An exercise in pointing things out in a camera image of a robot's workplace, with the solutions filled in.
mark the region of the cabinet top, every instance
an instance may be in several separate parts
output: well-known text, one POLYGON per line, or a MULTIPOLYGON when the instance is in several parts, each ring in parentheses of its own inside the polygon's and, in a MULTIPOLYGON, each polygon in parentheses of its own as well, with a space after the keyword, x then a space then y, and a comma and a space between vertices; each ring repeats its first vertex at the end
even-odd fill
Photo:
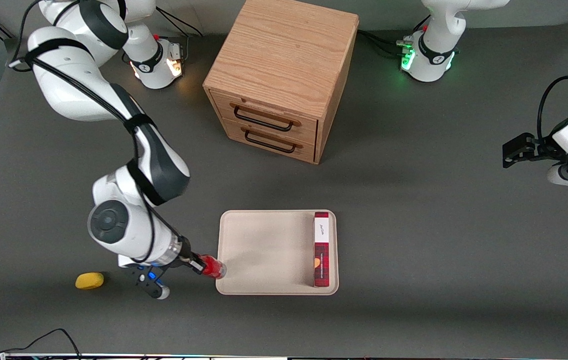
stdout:
POLYGON ((246 0, 204 86, 320 119, 359 18, 294 0, 246 0))

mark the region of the gray table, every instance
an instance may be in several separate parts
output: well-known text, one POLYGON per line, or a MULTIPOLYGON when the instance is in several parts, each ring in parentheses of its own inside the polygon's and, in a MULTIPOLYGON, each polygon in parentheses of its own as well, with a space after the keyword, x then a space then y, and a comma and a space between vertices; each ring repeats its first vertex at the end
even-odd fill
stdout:
MULTIPOLYGON (((226 210, 333 210, 337 294, 222 296, 187 269, 165 276, 166 301, 130 286, 86 231, 92 182, 130 159, 130 138, 62 118, 31 74, 6 71, 0 349, 63 327, 85 353, 568 358, 568 187, 546 182, 549 162, 501 168, 501 144, 534 130, 546 85, 568 74, 568 25, 469 30, 434 84, 358 38, 320 166, 226 138, 201 88, 221 43, 194 39, 185 77, 159 91, 118 59, 103 67, 190 166, 160 212, 215 253, 226 210), (113 279, 75 289, 87 271, 113 279)), ((546 128, 567 115, 568 83, 546 128)), ((32 350, 71 348, 56 336, 32 350)))

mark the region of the drawer handle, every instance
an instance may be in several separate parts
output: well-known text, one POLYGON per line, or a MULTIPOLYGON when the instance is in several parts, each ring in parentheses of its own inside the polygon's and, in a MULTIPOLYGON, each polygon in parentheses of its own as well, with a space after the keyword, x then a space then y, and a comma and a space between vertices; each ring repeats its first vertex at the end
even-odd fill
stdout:
POLYGON ((237 112, 240 111, 240 107, 236 106, 235 107, 235 117, 244 121, 248 121, 249 123, 254 123, 257 125, 261 125, 261 126, 266 126, 267 128, 273 129, 273 130, 278 130, 279 132, 290 132, 290 130, 293 128, 293 121, 288 123, 288 126, 286 127, 282 127, 282 126, 277 126, 277 125, 272 125, 272 123, 267 123, 261 120, 257 120, 256 118, 252 118, 252 117, 247 117, 241 114, 238 114, 237 112))
POLYGON ((282 147, 279 147, 279 146, 270 145, 269 143, 265 143, 263 141, 251 139, 250 137, 248 137, 249 134, 250 134, 250 130, 245 130, 244 138, 248 142, 252 142, 252 143, 257 144, 257 145, 265 146, 266 148, 270 148, 272 150, 281 151, 282 153, 286 153, 286 154, 292 154, 293 151, 295 151, 295 148, 296 148, 295 144, 293 144, 292 148, 282 148, 282 147))

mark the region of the white label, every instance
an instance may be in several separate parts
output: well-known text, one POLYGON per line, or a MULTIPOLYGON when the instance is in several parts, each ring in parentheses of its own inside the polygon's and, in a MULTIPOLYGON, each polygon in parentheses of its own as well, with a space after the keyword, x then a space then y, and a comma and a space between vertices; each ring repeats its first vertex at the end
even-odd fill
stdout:
POLYGON ((329 218, 315 218, 315 242, 328 242, 328 223, 329 218))

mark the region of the beige tray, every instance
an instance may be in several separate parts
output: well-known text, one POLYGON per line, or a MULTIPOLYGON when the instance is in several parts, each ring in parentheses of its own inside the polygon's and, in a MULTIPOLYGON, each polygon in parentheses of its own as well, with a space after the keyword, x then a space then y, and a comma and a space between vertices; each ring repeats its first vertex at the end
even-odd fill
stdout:
POLYGON ((217 291, 242 296, 330 296, 339 287, 337 226, 329 210, 230 210, 219 225, 217 291), (313 219, 330 216, 330 286, 313 286, 313 219))

